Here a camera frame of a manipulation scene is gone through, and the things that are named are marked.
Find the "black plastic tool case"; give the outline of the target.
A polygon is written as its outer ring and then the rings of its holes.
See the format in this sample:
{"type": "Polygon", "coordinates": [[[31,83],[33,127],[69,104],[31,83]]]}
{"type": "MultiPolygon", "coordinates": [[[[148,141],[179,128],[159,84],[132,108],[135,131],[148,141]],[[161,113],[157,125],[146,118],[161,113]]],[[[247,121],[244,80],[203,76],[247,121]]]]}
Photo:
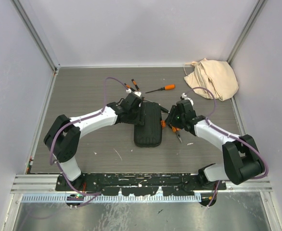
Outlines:
{"type": "Polygon", "coordinates": [[[157,147],[162,141],[161,108],[146,102],[141,107],[143,125],[134,126],[134,143],[141,148],[157,147]]]}

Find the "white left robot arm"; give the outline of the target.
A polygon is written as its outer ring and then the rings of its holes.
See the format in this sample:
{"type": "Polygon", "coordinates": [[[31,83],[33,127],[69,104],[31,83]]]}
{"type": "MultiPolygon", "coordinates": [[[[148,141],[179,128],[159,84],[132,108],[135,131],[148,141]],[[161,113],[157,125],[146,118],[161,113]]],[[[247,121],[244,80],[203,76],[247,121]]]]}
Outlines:
{"type": "Polygon", "coordinates": [[[121,102],[109,103],[98,111],[77,117],[60,115],[56,118],[43,142],[51,152],[51,160],[59,163],[67,177],[66,185],[71,190],[77,191],[83,186],[82,172],[75,158],[79,140],[100,128],[118,123],[143,124],[142,103],[141,93],[133,92],[121,102]]]}

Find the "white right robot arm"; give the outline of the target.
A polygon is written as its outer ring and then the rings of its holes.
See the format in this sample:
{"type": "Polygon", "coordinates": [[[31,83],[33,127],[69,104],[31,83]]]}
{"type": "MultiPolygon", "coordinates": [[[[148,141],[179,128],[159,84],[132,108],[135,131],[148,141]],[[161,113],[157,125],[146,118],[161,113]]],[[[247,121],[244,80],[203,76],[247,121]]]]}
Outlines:
{"type": "Polygon", "coordinates": [[[207,117],[197,115],[191,100],[180,100],[170,109],[166,124],[202,138],[222,152],[221,164],[210,164],[198,170],[198,184],[208,190],[218,180],[239,185],[250,179],[261,179],[268,167],[250,135],[239,136],[214,125],[207,117]]]}

